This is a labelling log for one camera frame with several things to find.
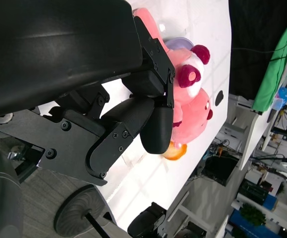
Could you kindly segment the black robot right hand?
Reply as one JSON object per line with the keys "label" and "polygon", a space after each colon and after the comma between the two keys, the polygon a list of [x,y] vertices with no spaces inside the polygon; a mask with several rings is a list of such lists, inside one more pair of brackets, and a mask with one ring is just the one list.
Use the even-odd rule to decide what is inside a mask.
{"label": "black robot right hand", "polygon": [[132,238],[166,238],[166,214],[166,209],[152,202],[131,222],[127,233]]}

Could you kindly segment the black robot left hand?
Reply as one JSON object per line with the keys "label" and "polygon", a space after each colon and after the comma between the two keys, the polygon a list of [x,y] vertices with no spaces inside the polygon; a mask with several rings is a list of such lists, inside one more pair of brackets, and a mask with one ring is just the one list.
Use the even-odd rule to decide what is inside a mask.
{"label": "black robot left hand", "polygon": [[139,136],[170,144],[175,69],[124,0],[0,0],[0,133],[95,185]]}

